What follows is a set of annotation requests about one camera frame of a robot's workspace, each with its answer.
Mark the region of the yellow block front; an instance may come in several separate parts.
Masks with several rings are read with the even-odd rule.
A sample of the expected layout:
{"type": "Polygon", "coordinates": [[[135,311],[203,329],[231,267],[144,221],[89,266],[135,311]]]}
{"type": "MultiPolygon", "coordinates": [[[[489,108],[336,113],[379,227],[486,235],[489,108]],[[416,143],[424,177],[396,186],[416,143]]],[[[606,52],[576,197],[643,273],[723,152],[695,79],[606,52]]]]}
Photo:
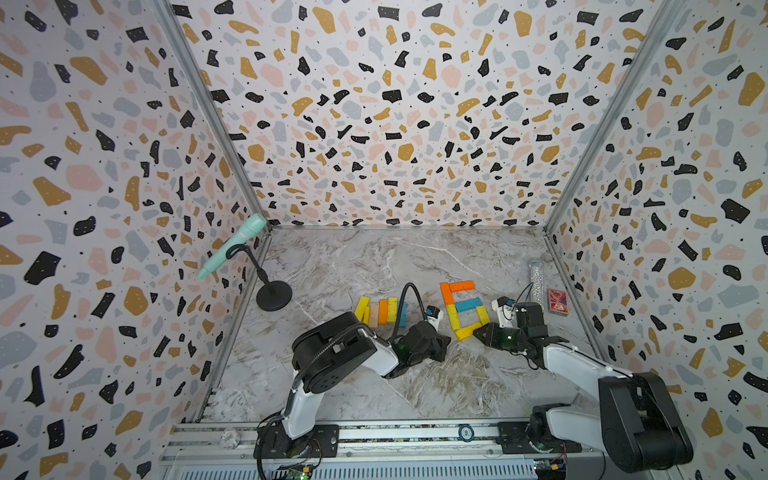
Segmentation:
{"type": "Polygon", "coordinates": [[[469,325],[467,327],[463,327],[463,328],[460,328],[460,329],[456,330],[455,334],[456,334],[456,337],[457,337],[457,339],[459,341],[464,341],[464,340],[466,340],[468,338],[471,338],[473,336],[473,333],[476,330],[478,330],[478,329],[480,329],[482,327],[483,327],[483,324],[477,322],[477,323],[474,323],[474,324],[469,325]]]}

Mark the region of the yellow-green block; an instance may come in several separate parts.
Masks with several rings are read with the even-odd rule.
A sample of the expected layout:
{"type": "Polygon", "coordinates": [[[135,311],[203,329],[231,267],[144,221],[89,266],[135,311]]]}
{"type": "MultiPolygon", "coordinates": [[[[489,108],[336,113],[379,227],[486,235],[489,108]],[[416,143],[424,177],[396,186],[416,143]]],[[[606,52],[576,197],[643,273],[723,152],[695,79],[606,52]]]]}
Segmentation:
{"type": "Polygon", "coordinates": [[[458,315],[458,311],[454,304],[446,306],[446,311],[449,317],[450,325],[453,331],[458,331],[462,328],[461,321],[458,315]]]}

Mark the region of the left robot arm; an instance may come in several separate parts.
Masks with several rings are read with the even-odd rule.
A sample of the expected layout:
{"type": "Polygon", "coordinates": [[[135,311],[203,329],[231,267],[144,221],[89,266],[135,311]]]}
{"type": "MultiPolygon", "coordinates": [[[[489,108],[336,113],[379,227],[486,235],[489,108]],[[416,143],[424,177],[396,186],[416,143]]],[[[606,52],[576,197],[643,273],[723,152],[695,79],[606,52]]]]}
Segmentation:
{"type": "Polygon", "coordinates": [[[292,344],[294,377],[280,414],[283,431],[292,440],[310,433],[325,392],[358,368],[397,378],[426,360],[444,361],[450,343],[424,320],[388,342],[351,312],[305,332],[292,344]]]}

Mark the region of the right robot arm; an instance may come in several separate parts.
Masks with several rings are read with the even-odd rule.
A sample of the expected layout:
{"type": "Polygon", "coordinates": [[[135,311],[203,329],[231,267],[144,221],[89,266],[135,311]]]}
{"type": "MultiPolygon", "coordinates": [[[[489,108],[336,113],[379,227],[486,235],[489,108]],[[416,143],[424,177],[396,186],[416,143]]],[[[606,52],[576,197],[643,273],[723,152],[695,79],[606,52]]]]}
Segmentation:
{"type": "Polygon", "coordinates": [[[626,473],[692,461],[692,441],[657,374],[613,366],[550,334],[538,303],[504,305],[497,312],[499,322],[482,325],[475,338],[567,379],[597,405],[594,413],[565,403],[534,407],[524,430],[533,450],[564,454],[569,444],[578,444],[601,451],[626,473]]]}

